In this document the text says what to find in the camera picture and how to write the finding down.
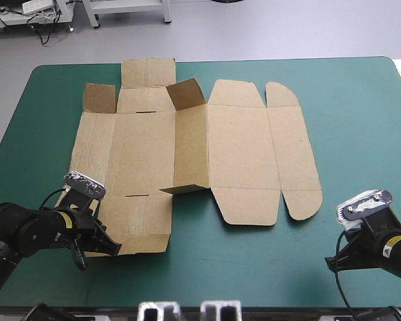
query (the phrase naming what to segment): cardboard panel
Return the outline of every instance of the cardboard panel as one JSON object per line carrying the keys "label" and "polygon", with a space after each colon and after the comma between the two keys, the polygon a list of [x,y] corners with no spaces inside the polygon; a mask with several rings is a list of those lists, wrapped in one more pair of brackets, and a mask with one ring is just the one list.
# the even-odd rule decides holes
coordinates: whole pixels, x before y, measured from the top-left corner
{"label": "cardboard panel", "polygon": [[265,108],[257,87],[252,82],[217,80],[208,104]]}
{"label": "cardboard panel", "polygon": [[274,225],[279,190],[211,188],[223,218],[234,225]]}
{"label": "cardboard panel", "polygon": [[191,78],[166,87],[176,110],[183,110],[206,104],[201,87]]}
{"label": "cardboard panel", "polygon": [[118,113],[175,111],[165,87],[121,89]]}
{"label": "cardboard panel", "polygon": [[87,112],[116,113],[116,87],[114,85],[85,84],[83,109]]}
{"label": "cardboard panel", "polygon": [[118,114],[106,188],[114,195],[149,195],[173,186],[175,113]]}
{"label": "cardboard panel", "polygon": [[173,59],[144,58],[122,62],[122,88],[167,86],[175,82]]}
{"label": "cardboard panel", "polygon": [[269,82],[266,92],[281,189],[284,197],[287,195],[285,202],[292,218],[306,219],[319,209],[322,192],[303,112],[295,94],[284,85]]}
{"label": "cardboard panel", "polygon": [[174,186],[209,186],[207,106],[176,113]]}
{"label": "cardboard panel", "polygon": [[101,203],[98,219],[107,226],[108,235],[122,243],[121,253],[164,251],[171,230],[172,195],[108,195]]}
{"label": "cardboard panel", "polygon": [[115,119],[115,114],[82,113],[71,171],[79,171],[98,182],[106,181]]}
{"label": "cardboard panel", "polygon": [[160,253],[166,251],[169,236],[169,234],[114,236],[113,240],[122,244],[120,253]]}
{"label": "cardboard panel", "polygon": [[322,191],[283,191],[288,211],[293,219],[308,219],[322,204]]}
{"label": "cardboard panel", "polygon": [[265,108],[208,106],[212,187],[279,190]]}

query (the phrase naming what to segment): rounded cardboard flap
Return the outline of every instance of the rounded cardboard flap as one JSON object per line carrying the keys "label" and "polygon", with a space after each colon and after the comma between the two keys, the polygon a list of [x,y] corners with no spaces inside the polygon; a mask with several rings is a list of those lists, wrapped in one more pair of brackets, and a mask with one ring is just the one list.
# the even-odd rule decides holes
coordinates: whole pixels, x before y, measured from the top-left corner
{"label": "rounded cardboard flap", "polygon": [[279,190],[212,187],[211,191],[228,224],[272,226],[276,223]]}

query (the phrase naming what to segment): white shelf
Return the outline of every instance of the white shelf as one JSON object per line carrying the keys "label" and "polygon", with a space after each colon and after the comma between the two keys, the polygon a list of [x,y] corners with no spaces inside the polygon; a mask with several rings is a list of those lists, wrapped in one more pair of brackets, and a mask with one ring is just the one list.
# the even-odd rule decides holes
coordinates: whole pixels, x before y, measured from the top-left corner
{"label": "white shelf", "polygon": [[[59,18],[59,22],[70,22],[73,19],[73,10],[74,3],[65,4],[65,0],[57,0],[58,7],[61,9],[61,17]],[[22,12],[21,7],[13,8],[15,11]],[[28,19],[31,16],[23,16],[18,15],[17,13],[8,12],[5,15],[0,14],[0,18],[7,25],[24,25],[27,23]],[[52,19],[43,19],[43,18],[33,18],[29,21],[29,23],[52,23]],[[2,22],[0,21],[0,28],[4,27]]]}
{"label": "white shelf", "polygon": [[161,10],[160,0],[103,0],[91,3],[95,14]]}
{"label": "white shelf", "polygon": [[83,0],[92,27],[99,27],[98,15],[119,12],[163,10],[164,20],[171,22],[169,0]]}

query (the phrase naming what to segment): yellow label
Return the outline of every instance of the yellow label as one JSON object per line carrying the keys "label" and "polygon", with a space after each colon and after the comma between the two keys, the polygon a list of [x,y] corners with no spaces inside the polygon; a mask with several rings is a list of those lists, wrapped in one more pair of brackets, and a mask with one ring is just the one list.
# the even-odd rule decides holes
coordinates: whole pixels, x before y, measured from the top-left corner
{"label": "yellow label", "polygon": [[399,241],[401,241],[401,235],[394,236],[392,239],[389,239],[386,242],[385,246],[394,247],[394,245],[397,244]]}
{"label": "yellow label", "polygon": [[72,222],[72,219],[70,219],[70,216],[68,216],[68,214],[64,213],[64,212],[58,212],[58,213],[61,214],[61,216],[64,218],[65,227],[67,229],[72,229],[73,228],[73,222]]}

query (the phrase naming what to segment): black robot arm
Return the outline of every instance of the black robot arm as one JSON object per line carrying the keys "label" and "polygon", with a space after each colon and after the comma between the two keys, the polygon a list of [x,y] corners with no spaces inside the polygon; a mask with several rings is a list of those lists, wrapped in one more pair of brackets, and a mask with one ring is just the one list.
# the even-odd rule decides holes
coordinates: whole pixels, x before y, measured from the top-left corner
{"label": "black robot arm", "polygon": [[401,223],[390,208],[385,190],[362,193],[339,205],[338,220],[348,244],[327,257],[331,271],[382,268],[401,278]]}
{"label": "black robot arm", "polygon": [[35,210],[0,204],[0,289],[23,257],[41,249],[70,249],[81,270],[88,266],[85,251],[119,253],[121,245],[107,235],[90,209],[93,200],[104,197],[105,188],[78,172],[68,173],[64,180],[69,189],[57,207]]}

